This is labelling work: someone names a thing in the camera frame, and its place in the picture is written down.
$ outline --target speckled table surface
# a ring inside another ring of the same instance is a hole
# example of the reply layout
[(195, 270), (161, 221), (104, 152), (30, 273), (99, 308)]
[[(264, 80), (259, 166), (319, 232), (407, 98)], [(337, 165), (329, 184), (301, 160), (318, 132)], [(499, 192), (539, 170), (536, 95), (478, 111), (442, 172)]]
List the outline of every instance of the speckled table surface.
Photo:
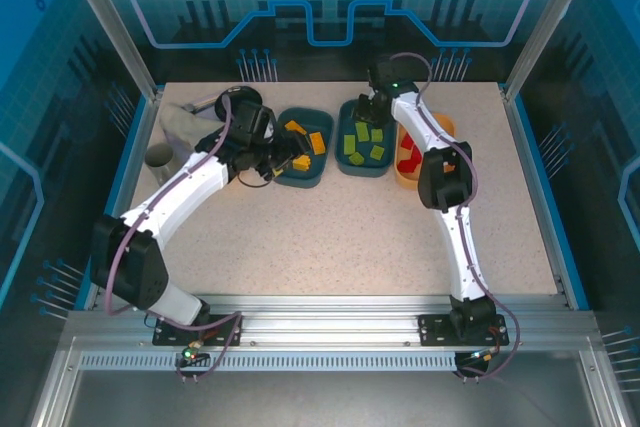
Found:
[[(169, 83), (162, 105), (184, 104), (233, 84)], [(360, 82), (260, 83), (276, 114), (291, 106), (325, 110), (367, 91)], [(482, 271), (496, 293), (556, 293), (531, 199), (495, 83), (434, 83), (433, 112), (451, 116), (473, 148), (479, 193), (471, 209)], [(150, 144), (163, 140), (156, 125)], [(380, 178), (344, 175), (335, 135), (317, 187), (232, 182), (175, 233), (164, 257), (187, 291), (243, 295), (438, 295), (449, 293), (449, 260), (434, 213), (393, 169)], [(247, 181), (259, 180), (247, 175)], [(143, 167), (132, 205), (157, 189)]]

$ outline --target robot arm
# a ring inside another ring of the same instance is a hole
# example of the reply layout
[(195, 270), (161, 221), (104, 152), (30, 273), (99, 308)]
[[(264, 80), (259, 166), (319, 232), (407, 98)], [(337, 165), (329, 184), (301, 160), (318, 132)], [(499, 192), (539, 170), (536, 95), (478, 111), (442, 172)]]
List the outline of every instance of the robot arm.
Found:
[[(458, 151), (471, 159), (471, 147), (458, 142), (438, 124), (418, 98), (418, 88), (403, 71), (403, 64), (380, 62), (369, 69), (369, 95), (361, 95), (353, 116), (377, 127), (395, 119), (409, 133), (423, 153), (418, 179), (418, 194), (423, 205), (437, 210), (438, 220), (447, 239), (451, 258), (450, 314), (461, 340), (485, 332), (496, 317), (494, 302), (485, 295), (488, 286), (480, 268), (466, 205), (472, 192), (470, 165)], [(470, 262), (484, 289), (478, 285)]]
[(138, 207), (116, 219), (104, 215), (95, 225), (91, 280), (107, 281), (120, 245), (130, 231), (117, 268), (113, 293), (141, 310), (181, 325), (201, 325), (209, 306), (169, 279), (162, 251), (178, 227), (238, 172), (254, 168), (271, 180), (294, 158), (310, 151), (306, 137), (276, 126), (273, 112), (257, 92), (232, 91), (233, 122), (216, 155), (209, 155), (219, 132), (202, 139), (182, 169)]

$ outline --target black mount plate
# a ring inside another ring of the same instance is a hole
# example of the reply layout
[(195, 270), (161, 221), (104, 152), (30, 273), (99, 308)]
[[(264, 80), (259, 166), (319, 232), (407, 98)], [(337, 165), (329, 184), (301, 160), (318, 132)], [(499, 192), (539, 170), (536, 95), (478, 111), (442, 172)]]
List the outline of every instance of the black mount plate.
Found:
[[(491, 322), (491, 326), (504, 332), (500, 334), (500, 346), (509, 345), (509, 333), (506, 330), (503, 315), (496, 315)], [(469, 336), (464, 342), (458, 338), (456, 330), (449, 319), (449, 314), (434, 314), (418, 316), (418, 333), (420, 334), (420, 345), (422, 347), (462, 347), (478, 346), (493, 347), (496, 339), (488, 331), (479, 332)]]
[[(208, 324), (212, 322), (216, 322), (220, 319), (223, 319), (226, 315), (210, 315)], [(240, 336), (242, 335), (242, 318), (240, 318), (240, 323), (238, 324), (238, 328), (240, 331), (237, 334), (234, 334), (233, 340), (231, 341), (231, 347), (237, 347), (240, 345)], [(227, 341), (229, 334), (231, 334), (231, 329), (233, 328), (234, 320), (230, 320), (229, 322), (225, 322), (217, 329), (218, 333), (211, 338), (205, 340), (204, 345), (213, 346), (213, 347), (222, 347), (224, 343)], [(170, 347), (186, 347), (189, 343), (194, 340), (198, 340), (198, 332), (189, 332), (186, 330), (180, 330), (172, 325), (166, 324), (160, 319), (156, 321), (156, 328), (153, 333), (153, 345), (159, 346), (170, 346)]]

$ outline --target green block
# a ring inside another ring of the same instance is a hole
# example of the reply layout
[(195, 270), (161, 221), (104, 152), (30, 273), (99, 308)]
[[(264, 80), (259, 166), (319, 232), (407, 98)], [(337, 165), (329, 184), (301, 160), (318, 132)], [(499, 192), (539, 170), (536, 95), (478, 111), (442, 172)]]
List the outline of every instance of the green block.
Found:
[(382, 129), (371, 129), (371, 142), (382, 142), (383, 139)]
[(360, 154), (360, 152), (356, 152), (355, 154), (351, 154), (349, 156), (349, 161), (353, 165), (362, 165), (364, 164), (364, 157)]
[(366, 122), (356, 122), (358, 142), (369, 142), (369, 126)]
[(382, 154), (384, 154), (384, 147), (380, 147), (379, 145), (374, 145), (373, 149), (371, 149), (371, 153), (369, 157), (376, 160), (382, 159)]
[(344, 155), (351, 155), (356, 151), (356, 136), (345, 135), (344, 136)]

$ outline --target gray cup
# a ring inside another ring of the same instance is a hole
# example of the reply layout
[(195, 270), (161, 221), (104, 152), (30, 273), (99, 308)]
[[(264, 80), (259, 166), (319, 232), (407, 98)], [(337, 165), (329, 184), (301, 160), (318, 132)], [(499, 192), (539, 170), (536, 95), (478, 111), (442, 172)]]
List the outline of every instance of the gray cup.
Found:
[(149, 168), (159, 185), (164, 185), (182, 167), (173, 147), (165, 143), (149, 147), (144, 155), (144, 164)]

